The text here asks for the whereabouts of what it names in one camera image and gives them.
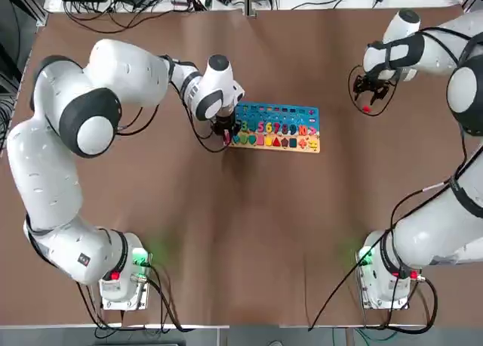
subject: blue puzzle board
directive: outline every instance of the blue puzzle board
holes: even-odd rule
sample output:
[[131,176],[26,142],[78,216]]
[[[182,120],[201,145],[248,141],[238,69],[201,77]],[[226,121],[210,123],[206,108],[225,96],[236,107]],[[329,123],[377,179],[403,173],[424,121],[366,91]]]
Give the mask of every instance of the blue puzzle board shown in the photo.
[[235,116],[241,130],[232,147],[320,152],[318,108],[240,102]]

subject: floor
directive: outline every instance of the floor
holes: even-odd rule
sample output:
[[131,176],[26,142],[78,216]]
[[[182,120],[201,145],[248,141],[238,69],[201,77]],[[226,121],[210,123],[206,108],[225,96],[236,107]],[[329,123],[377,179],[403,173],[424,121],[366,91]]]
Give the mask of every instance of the floor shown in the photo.
[[[16,346],[87,346],[93,344],[170,344],[185,346],[267,346],[274,340],[279,340],[284,346],[322,346],[332,344],[332,329],[316,329],[307,332],[306,329],[278,328],[275,326],[243,326],[232,327],[220,331],[216,329],[197,330],[188,334],[170,332],[160,339],[143,332],[123,332],[109,337],[107,340],[96,340],[93,329],[0,329],[0,345]],[[384,338],[389,333],[369,333],[373,338]],[[366,346],[362,338],[355,334],[355,345]],[[434,328],[425,335],[397,335],[386,342],[391,346],[410,344],[425,346],[449,346],[464,344],[479,345],[483,338],[483,329],[439,329]],[[346,345],[344,329],[334,330],[334,344]],[[369,344],[381,344],[369,341]]]

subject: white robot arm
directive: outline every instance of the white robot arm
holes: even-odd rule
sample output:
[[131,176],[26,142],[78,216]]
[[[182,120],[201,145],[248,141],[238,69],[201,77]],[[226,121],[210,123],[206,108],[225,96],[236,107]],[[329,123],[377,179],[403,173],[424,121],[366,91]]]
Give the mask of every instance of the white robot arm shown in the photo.
[[[437,28],[419,30],[419,26],[420,19],[413,11],[399,11],[384,40],[368,46],[363,65],[366,77],[407,81],[417,70],[451,76],[447,97],[454,118],[466,133],[482,135],[483,11],[464,14]],[[373,249],[359,270],[366,308],[403,307],[411,270],[430,264],[483,261],[480,154],[481,149],[437,196],[402,218],[395,226],[394,239],[387,233]],[[363,256],[381,235],[383,232],[371,233],[358,256]]]
[[229,61],[215,55],[202,75],[192,63],[156,57],[136,46],[104,39],[81,68],[66,57],[44,60],[35,77],[32,118],[8,135],[8,158],[26,208],[24,232],[37,253],[75,281],[100,281],[109,302],[132,299],[146,261],[132,233],[92,227],[80,216],[82,192],[71,153],[93,158],[114,141],[122,107],[155,107],[168,83],[200,120],[232,131],[243,97]]

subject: number puzzle piece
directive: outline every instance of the number puzzle piece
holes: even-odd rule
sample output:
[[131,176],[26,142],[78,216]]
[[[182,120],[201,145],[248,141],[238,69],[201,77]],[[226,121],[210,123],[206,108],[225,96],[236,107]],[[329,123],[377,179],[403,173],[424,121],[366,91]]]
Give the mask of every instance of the number puzzle piece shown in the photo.
[[252,132],[257,130],[257,123],[254,120],[248,122],[248,129]]
[[300,136],[307,136],[307,126],[306,125],[299,125],[299,135]]

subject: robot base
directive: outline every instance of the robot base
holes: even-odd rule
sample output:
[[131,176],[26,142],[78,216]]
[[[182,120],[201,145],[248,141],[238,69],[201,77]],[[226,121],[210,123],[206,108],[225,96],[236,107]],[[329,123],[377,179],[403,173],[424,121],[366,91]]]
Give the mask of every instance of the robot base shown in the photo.
[[[361,250],[355,255],[356,261],[366,254],[376,240],[382,235],[381,231],[369,234]],[[400,310],[406,307],[409,295],[410,280],[393,276],[384,267],[380,255],[380,247],[375,246],[366,256],[366,262],[357,268],[357,282],[360,291],[362,307],[365,309]],[[394,287],[397,286],[395,300],[392,302]]]
[[104,310],[145,310],[148,306],[149,285],[146,278],[148,267],[138,264],[150,263],[152,256],[143,248],[141,241],[132,233],[125,233],[128,241],[128,259],[117,280],[100,280],[100,296]]

